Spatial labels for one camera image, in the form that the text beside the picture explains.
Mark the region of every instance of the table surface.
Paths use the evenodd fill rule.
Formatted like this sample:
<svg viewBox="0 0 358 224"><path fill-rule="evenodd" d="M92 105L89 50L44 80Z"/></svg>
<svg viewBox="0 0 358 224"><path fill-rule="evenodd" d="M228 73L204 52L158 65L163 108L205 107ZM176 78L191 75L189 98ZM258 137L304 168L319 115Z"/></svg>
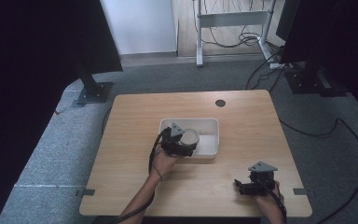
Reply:
<svg viewBox="0 0 358 224"><path fill-rule="evenodd" d="M219 107L217 100L226 105ZM212 160L182 159L164 176L147 216L261 217L255 203L241 196L234 179L249 183L248 167L263 161L278 168L287 216L308 217L303 189L282 126L267 91L205 91L119 95L106 123L80 213L117 216L148 175L151 147L166 118L215 118L220 144Z"/></svg>

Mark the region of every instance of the white tray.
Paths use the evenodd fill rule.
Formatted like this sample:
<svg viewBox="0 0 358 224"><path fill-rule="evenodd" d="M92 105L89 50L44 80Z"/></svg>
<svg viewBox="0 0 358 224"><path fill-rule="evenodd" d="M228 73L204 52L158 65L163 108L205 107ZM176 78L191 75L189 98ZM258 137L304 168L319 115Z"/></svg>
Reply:
<svg viewBox="0 0 358 224"><path fill-rule="evenodd" d="M172 126L175 122L184 129L194 129L200 135L200 141L193 152L194 159L212 159L219 150L219 122L217 119L163 119L159 124L159 132Z"/></svg>

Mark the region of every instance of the white wall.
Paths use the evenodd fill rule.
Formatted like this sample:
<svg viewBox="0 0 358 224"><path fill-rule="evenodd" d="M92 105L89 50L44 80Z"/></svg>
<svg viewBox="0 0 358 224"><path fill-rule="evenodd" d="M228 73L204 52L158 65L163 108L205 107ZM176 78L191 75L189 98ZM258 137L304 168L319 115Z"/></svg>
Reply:
<svg viewBox="0 0 358 224"><path fill-rule="evenodd" d="M176 51L170 0L101 0L118 54Z"/></svg>

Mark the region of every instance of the human arm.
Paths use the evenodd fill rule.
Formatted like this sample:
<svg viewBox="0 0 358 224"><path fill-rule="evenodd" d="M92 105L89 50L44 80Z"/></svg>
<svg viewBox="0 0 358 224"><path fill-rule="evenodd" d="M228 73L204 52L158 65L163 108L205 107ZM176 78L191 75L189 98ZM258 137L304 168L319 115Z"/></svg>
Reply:
<svg viewBox="0 0 358 224"><path fill-rule="evenodd" d="M275 189L272 191L275 195L277 195L281 201L283 202L284 197L280 194L279 191L279 182L276 181ZM283 224L283 215L281 209L272 198L271 195L267 194L265 196L254 195L251 198L255 201L260 211L264 214L264 216L268 219L270 224Z"/></svg>
<svg viewBox="0 0 358 224"><path fill-rule="evenodd" d="M149 176L120 216L122 217L146 204L153 196L161 178L173 168L179 159L180 158L178 157L170 157L166 155L164 151L158 150L158 153L155 155L153 160L153 167ZM123 220L120 223L142 223L144 215L145 210L134 215L133 217Z"/></svg>

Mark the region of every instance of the gray carpet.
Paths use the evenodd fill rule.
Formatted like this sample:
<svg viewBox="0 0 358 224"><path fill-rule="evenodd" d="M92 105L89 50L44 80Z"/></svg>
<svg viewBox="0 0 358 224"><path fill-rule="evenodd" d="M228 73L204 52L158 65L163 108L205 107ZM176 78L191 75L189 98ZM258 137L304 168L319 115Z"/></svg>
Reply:
<svg viewBox="0 0 358 224"><path fill-rule="evenodd" d="M87 185L100 145L103 117L119 94L244 90L246 80L262 61L193 63L125 67L124 72L94 75L113 81L108 102L73 106L83 85L68 86L34 154L14 186L0 223L91 223L82 217L77 193ZM265 74L264 67L257 74ZM258 89L272 86L279 72ZM358 135L358 103L348 97L293 95L284 77L271 92L278 116L308 133L327 133L336 118L345 120ZM282 126L297 169L309 192L311 217L288 218L288 223L316 223L331 214L353 193L358 183L358 142L341 122L326 137L311 137ZM341 212L325 223L358 223L358 193Z"/></svg>

